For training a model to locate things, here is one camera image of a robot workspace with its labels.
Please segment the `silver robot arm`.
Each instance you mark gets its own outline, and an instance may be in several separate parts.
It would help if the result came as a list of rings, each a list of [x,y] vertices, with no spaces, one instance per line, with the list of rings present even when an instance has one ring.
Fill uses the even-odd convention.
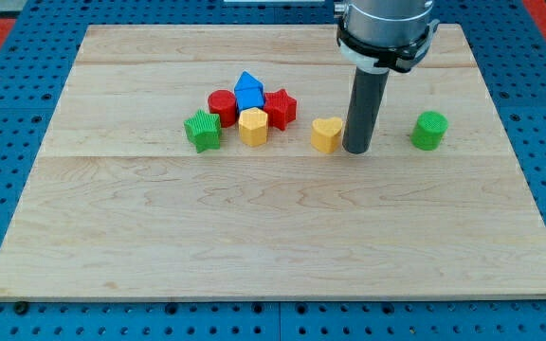
[[[344,0],[335,3],[341,55],[369,74],[408,73],[428,53],[439,21],[433,0]]]

